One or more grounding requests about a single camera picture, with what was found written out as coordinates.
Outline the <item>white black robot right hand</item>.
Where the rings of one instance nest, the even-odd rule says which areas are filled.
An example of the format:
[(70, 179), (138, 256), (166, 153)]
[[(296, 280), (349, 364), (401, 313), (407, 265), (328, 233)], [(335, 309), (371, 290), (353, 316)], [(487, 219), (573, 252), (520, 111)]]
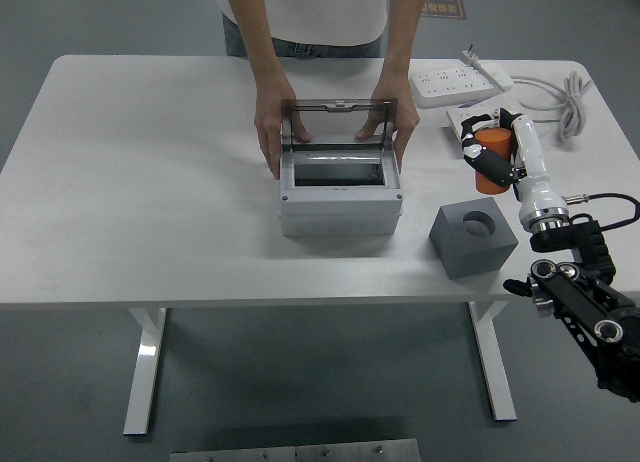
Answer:
[[(481, 122), (511, 131), (514, 155), (507, 161), (479, 141)], [(464, 160), (500, 187), (512, 186), (521, 203), (519, 219), (525, 231), (536, 234), (569, 224), (567, 203), (551, 188), (541, 144), (530, 117), (504, 108), (471, 116), (460, 123)]]

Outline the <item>person's left hand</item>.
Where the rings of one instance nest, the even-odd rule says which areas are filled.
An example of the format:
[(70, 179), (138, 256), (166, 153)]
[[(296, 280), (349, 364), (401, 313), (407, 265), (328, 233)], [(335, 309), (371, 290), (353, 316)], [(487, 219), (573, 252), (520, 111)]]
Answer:
[(395, 99), (397, 101), (393, 148), (398, 170), (402, 171), (403, 156), (409, 140), (420, 122), (408, 81), (408, 72), (384, 68), (371, 98), (380, 100)]

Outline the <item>person's right hand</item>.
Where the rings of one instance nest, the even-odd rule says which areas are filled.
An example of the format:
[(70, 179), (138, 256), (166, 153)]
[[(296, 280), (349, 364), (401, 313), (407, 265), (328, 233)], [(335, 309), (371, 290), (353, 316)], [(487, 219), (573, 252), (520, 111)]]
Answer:
[(275, 180), (280, 179), (282, 102), (295, 97), (282, 71), (269, 72), (256, 78), (254, 125), (260, 150)]

